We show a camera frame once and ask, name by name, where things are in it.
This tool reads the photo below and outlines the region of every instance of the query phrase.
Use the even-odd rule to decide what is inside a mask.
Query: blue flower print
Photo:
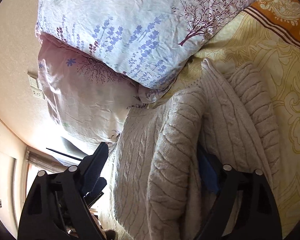
[[[75,62],[75,58],[70,58],[70,59],[68,59],[68,61],[66,62],[66,64],[67,64],[68,67],[69,67],[69,66],[72,66],[72,64],[74,64],[74,63],[76,63],[76,62]]]

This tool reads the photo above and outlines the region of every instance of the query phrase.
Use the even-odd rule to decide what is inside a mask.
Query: pillow
[[[37,25],[158,92],[254,1],[39,0]]]
[[[40,40],[38,76],[51,118],[93,151],[115,143],[130,107],[142,106],[138,84],[49,34]]]

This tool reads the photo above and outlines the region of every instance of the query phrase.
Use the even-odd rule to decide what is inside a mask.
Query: bed sheet
[[[257,0],[191,57],[170,90],[155,104],[196,82],[205,57],[225,75],[252,61],[266,80],[280,133],[277,205],[285,237],[300,219],[300,3]]]

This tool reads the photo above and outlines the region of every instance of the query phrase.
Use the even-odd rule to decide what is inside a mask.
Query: cable knit pattern
[[[253,66],[244,65],[228,82],[205,59],[193,87],[155,109],[129,111],[115,153],[114,213],[134,239],[195,237],[201,210],[211,204],[201,201],[198,140],[223,164],[261,169],[276,186],[277,127],[258,80]]]

